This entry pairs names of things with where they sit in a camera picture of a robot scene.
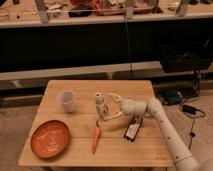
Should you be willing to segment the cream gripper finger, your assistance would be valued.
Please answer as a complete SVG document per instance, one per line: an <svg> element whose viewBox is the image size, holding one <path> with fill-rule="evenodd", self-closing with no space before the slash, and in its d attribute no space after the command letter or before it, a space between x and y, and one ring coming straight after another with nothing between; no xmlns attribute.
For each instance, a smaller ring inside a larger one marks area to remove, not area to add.
<svg viewBox="0 0 213 171"><path fill-rule="evenodd" d="M115 119L115 118L120 117L122 115L123 115L123 113L121 111L118 111L118 112L115 112L111 115L107 115L107 116L102 117L101 120L107 121L107 120Z"/></svg>
<svg viewBox="0 0 213 171"><path fill-rule="evenodd" d="M122 100L122 97L116 93L109 93L108 96L117 104L119 104Z"/></svg>

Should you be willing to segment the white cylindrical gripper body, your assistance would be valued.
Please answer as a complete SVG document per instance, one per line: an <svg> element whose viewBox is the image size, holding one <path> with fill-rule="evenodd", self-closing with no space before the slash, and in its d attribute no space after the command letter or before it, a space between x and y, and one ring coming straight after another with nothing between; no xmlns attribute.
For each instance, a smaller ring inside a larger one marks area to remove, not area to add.
<svg viewBox="0 0 213 171"><path fill-rule="evenodd" d="M120 110L125 115L143 115L146 111L146 103L144 101L135 101L125 98L120 103Z"/></svg>

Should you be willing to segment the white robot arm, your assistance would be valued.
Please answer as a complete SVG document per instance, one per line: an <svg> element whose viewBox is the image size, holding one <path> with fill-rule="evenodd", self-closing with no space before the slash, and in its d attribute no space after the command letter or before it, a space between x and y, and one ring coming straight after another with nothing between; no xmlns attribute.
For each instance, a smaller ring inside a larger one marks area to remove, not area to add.
<svg viewBox="0 0 213 171"><path fill-rule="evenodd" d="M115 104L118 106L118 110L113 111L112 113L106 112L101 115L102 120L107 121L122 115L143 116L145 113L150 114L158 124L161 133L165 138L165 143L176 171L199 170L199 163L177 133L176 129L168 119L161 102L157 98L153 97L147 102L144 102L135 101L131 98L122 98L115 93L109 93L108 96L113 98Z"/></svg>

